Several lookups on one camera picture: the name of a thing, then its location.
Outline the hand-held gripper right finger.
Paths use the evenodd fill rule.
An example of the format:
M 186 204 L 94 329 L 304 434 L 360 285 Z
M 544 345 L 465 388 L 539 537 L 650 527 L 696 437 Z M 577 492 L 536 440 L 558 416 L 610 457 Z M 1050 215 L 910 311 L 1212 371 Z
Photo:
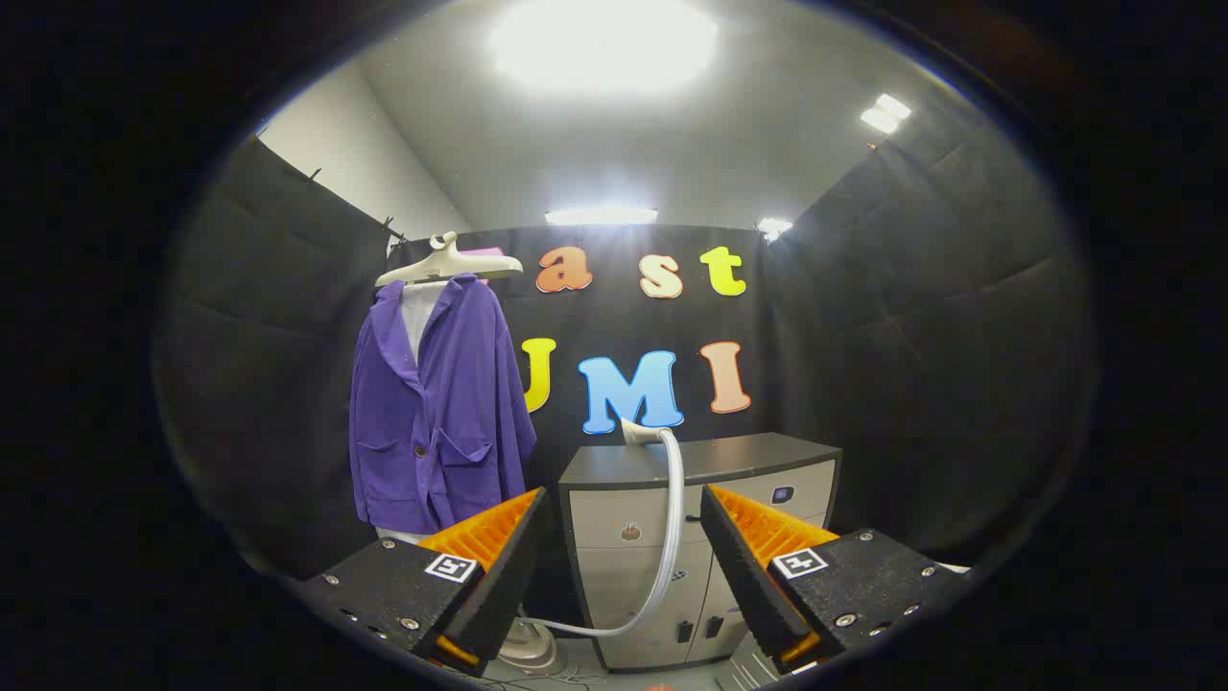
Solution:
M 971 569 L 885 533 L 837 535 L 712 484 L 700 524 L 758 648 L 782 674 L 863 655 L 943 612 L 971 582 Z

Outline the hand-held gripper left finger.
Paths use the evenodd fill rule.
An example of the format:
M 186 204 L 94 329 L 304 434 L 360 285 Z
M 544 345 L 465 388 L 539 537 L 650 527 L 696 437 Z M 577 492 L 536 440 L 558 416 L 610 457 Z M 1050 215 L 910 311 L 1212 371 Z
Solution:
M 297 595 L 391 655 L 483 677 L 519 615 L 549 515 L 546 488 L 528 490 L 420 542 L 368 542 Z

